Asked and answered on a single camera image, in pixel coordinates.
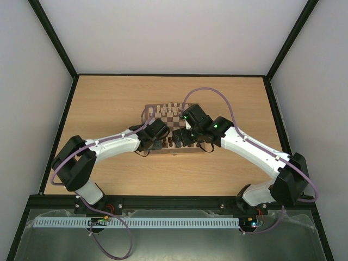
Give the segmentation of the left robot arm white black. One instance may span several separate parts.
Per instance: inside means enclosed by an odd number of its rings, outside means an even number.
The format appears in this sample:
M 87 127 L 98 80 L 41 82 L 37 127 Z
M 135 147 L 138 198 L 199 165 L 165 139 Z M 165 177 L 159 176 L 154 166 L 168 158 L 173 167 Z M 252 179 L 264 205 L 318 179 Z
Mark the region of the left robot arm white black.
M 149 151 L 169 132 L 161 119 L 155 119 L 147 125 L 131 126 L 101 139 L 84 140 L 76 135 L 55 156 L 51 168 L 61 180 L 59 185 L 94 205 L 104 197 L 103 191 L 91 179 L 96 164 L 123 153 Z

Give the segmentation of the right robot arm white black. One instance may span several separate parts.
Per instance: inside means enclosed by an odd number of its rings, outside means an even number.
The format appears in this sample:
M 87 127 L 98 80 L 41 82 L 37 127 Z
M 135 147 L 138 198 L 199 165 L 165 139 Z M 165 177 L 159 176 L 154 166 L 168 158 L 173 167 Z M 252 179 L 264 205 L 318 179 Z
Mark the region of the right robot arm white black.
M 174 130 L 172 140 L 177 147 L 197 143 L 222 147 L 247 159 L 262 169 L 270 180 L 243 187 L 237 199 L 238 209 L 249 213 L 257 205 L 278 202 L 285 207 L 294 206 L 308 185 L 307 163 L 303 155 L 292 156 L 270 148 L 237 129 L 234 123 L 222 116 L 212 120 L 198 104 L 183 111 L 185 127 Z

